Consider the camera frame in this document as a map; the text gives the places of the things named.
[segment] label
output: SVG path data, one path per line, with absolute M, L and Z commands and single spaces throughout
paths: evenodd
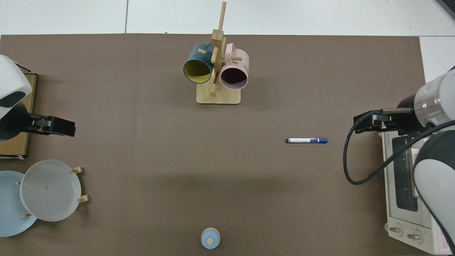
M 439 250 L 440 251 L 449 251 L 450 250 L 449 243 L 445 239 L 445 236 L 442 233 L 441 229 L 438 228 L 438 230 L 439 230 Z

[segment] wooden base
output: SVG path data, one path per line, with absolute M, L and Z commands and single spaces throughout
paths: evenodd
M 236 105 L 240 103 L 240 90 L 231 90 L 221 84 L 217 84 L 212 91 L 214 79 L 215 74 L 212 73 L 208 82 L 196 84 L 197 103 L 224 105 Z

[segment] blue marker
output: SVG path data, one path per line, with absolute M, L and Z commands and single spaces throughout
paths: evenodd
M 328 138 L 287 138 L 286 143 L 327 143 Z

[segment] dark green mug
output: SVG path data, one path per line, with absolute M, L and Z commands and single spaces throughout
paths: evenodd
M 193 48 L 187 62 L 183 65 L 183 73 L 190 81 L 205 83 L 210 80 L 213 70 L 213 64 L 210 62 L 212 53 L 211 42 L 209 44 L 198 44 Z

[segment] white plate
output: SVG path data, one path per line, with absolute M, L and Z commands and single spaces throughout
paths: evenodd
M 81 184 L 72 168 L 57 160 L 34 164 L 20 185 L 20 199 L 25 209 L 38 219 L 59 221 L 76 210 Z
M 19 186 L 24 175 L 14 171 L 0 172 L 0 237 L 14 236 L 28 229 L 36 220 L 28 214 L 20 201 Z

